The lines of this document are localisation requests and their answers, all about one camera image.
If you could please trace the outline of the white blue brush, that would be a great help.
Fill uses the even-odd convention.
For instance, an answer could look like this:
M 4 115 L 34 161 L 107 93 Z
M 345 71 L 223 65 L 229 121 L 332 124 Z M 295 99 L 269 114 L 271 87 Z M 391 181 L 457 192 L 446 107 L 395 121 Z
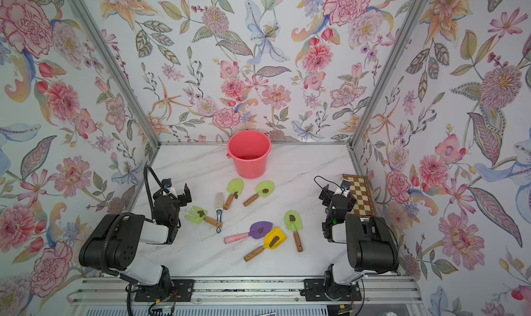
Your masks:
M 221 226 L 217 227 L 217 233 L 219 234 L 222 230 L 222 215 L 223 215 L 223 208 L 225 205 L 224 201 L 224 193 L 218 192 L 216 194 L 216 212 L 217 212 L 217 221 L 221 224 Z

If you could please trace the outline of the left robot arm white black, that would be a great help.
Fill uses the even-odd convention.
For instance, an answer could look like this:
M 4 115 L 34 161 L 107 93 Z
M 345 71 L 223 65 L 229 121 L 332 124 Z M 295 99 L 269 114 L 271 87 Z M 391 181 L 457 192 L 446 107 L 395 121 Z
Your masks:
M 160 180 L 149 165 L 143 175 L 151 217 L 132 212 L 106 215 L 82 246 L 78 259 L 83 267 L 133 286 L 168 291 L 173 286 L 169 270 L 139 254 L 138 246 L 173 244 L 181 228 L 181 208 L 192 202 L 192 194 L 188 186 L 176 194 L 171 179 Z

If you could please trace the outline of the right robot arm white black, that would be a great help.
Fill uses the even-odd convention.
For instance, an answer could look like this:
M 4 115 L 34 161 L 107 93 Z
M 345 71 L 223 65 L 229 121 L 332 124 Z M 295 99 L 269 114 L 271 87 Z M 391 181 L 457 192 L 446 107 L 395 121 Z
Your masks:
M 340 183 L 329 181 L 319 188 L 326 214 L 323 236 L 347 249 L 343 259 L 327 268 L 324 287 L 351 286 L 367 275 L 396 271 L 398 243 L 385 220 L 376 216 L 367 178 L 344 175 Z

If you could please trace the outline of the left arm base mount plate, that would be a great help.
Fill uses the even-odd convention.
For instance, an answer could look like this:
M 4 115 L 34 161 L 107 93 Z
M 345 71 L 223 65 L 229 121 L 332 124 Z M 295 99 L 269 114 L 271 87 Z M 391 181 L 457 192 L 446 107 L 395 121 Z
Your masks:
M 172 279 L 154 286 L 139 286 L 134 302 L 155 302 L 171 296 L 169 302 L 190 302 L 194 291 L 193 279 Z

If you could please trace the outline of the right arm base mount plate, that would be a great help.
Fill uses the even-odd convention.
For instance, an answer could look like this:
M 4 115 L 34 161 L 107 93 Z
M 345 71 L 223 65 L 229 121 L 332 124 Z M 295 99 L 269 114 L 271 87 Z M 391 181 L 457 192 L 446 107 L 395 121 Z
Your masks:
M 307 302 L 361 302 L 362 294 L 358 284 L 340 285 L 332 281 L 325 283 L 325 279 L 305 279 L 300 295 Z

